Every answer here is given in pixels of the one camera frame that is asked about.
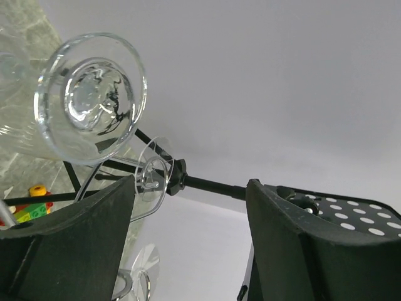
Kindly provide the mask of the clear flute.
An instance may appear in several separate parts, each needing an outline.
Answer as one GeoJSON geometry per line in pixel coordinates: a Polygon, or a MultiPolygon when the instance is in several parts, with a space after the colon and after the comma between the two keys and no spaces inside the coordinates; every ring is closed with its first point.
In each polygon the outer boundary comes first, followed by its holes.
{"type": "Polygon", "coordinates": [[[160,254],[155,244],[143,247],[131,269],[133,300],[152,300],[160,273],[160,254]]]}

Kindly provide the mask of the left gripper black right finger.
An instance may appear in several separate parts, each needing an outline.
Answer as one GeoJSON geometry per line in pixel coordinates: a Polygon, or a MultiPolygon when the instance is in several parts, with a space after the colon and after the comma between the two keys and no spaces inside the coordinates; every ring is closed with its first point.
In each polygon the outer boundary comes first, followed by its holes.
{"type": "Polygon", "coordinates": [[[252,179],[246,300],[399,300],[400,214],[378,201],[252,179]]]}

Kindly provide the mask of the clear wine glass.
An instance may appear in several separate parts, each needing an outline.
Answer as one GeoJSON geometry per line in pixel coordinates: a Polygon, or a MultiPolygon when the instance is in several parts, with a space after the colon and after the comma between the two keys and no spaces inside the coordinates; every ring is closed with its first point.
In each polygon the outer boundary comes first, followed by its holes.
{"type": "Polygon", "coordinates": [[[132,137],[147,101],[138,51],[107,32],[76,36],[45,59],[1,33],[1,149],[95,165],[132,137]]]}

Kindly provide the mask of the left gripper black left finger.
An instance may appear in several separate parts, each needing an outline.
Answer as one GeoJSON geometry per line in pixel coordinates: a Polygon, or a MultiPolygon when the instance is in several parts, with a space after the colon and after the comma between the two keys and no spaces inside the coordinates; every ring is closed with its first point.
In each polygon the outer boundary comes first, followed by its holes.
{"type": "Polygon", "coordinates": [[[1,300],[111,300],[134,204],[133,176],[1,231],[1,300]]]}

